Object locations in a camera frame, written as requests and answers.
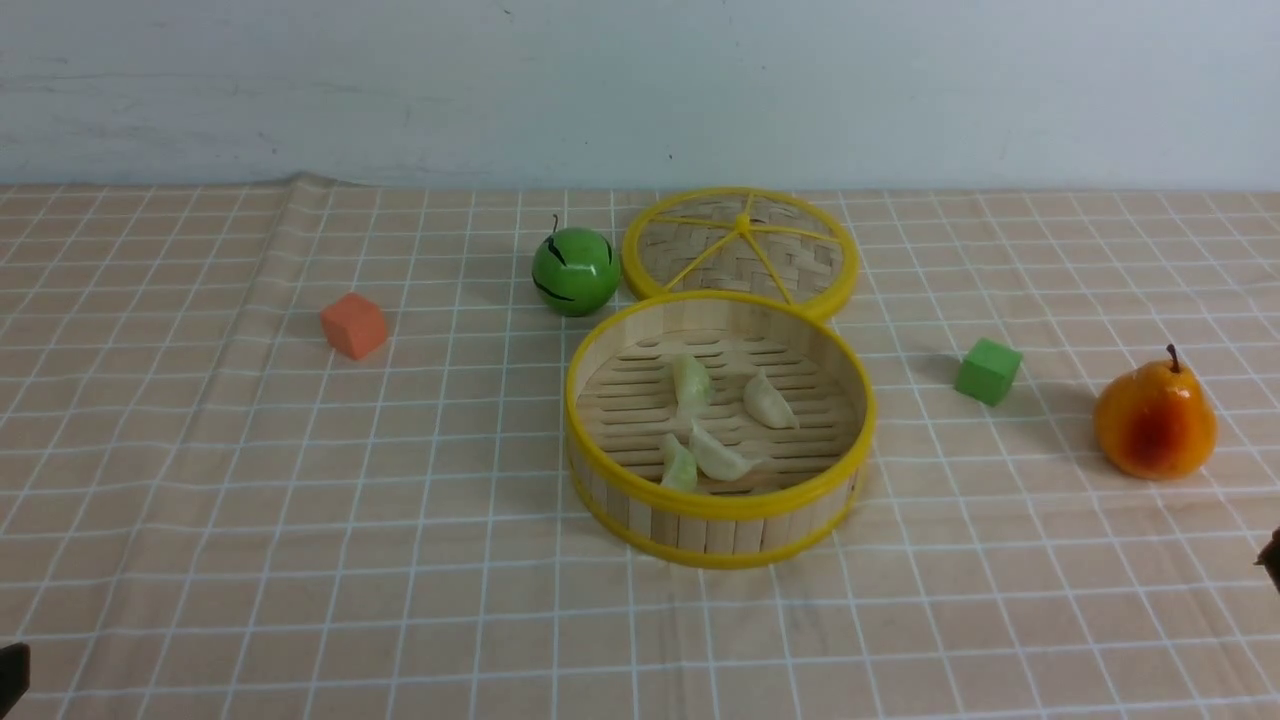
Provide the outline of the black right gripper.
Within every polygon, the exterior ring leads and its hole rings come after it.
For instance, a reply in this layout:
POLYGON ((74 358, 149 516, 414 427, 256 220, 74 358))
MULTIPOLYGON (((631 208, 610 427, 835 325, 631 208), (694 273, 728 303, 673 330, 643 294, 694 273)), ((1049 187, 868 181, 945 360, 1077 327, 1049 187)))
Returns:
POLYGON ((1276 528, 1268 542, 1260 550, 1256 565, 1263 568, 1276 592, 1280 591, 1280 529, 1276 528))

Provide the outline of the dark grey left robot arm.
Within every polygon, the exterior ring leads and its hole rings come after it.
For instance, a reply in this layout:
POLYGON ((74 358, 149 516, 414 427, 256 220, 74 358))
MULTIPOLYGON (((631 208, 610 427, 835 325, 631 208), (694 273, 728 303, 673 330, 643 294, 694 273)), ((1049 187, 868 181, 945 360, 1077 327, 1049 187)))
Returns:
POLYGON ((0 651, 0 717, 22 700, 31 684, 31 647, 17 642, 0 651))

